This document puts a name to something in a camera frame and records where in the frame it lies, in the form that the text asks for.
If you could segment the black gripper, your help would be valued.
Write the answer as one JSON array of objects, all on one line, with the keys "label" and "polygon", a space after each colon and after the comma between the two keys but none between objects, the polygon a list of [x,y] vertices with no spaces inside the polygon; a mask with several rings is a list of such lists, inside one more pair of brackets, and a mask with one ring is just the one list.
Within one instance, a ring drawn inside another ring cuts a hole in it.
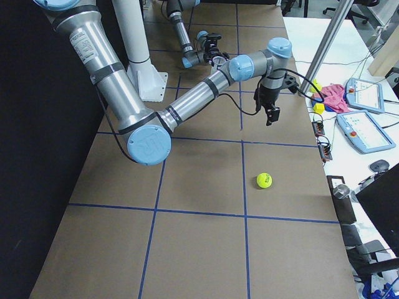
[{"label": "black gripper", "polygon": [[256,111],[261,107],[266,111],[266,126],[271,126],[278,121],[280,115],[280,108],[275,106],[276,100],[280,94],[280,89],[270,89],[267,87],[259,87],[254,92],[254,101],[256,103]]},{"label": "black gripper", "polygon": [[[209,64],[211,66],[215,65],[214,59],[219,55],[219,49],[216,44],[206,44],[204,47],[204,59],[209,59]],[[229,55],[226,52],[223,52],[221,56],[228,61],[230,59]]]}]

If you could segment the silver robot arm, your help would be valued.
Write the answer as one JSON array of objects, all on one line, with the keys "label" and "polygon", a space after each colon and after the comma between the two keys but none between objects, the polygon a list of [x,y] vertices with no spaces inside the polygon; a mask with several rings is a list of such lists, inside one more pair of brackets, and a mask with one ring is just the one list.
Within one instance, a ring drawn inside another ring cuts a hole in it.
[{"label": "silver robot arm", "polygon": [[38,1],[37,5],[53,30],[69,38],[92,84],[105,99],[103,107],[110,107],[116,116],[118,128],[113,135],[125,139],[122,153],[133,162],[155,165],[164,161],[171,151],[174,129],[236,82],[258,78],[256,109],[266,112],[268,125],[279,118],[276,100],[286,86],[286,65],[292,54],[292,44],[286,38],[275,37],[264,50],[229,58],[217,48],[219,35],[202,31],[197,35],[200,48],[195,50],[181,15],[198,2],[168,1],[167,18],[179,38],[184,67],[209,64],[212,71],[165,109],[155,111],[147,103],[163,100],[168,74],[157,71],[151,62],[138,1],[113,2],[128,65],[121,63],[111,46],[95,1]]},{"label": "silver robot arm", "polygon": [[186,69],[192,68],[199,64],[210,64],[213,67],[225,63],[229,60],[226,52],[221,52],[218,47],[218,41],[222,35],[207,31],[199,31],[196,36],[199,49],[195,48],[191,43],[185,25],[183,24],[182,13],[185,10],[192,9],[199,5],[200,1],[195,0],[171,0],[167,1],[166,15],[173,24],[174,30],[180,42],[183,53],[182,63]]}]

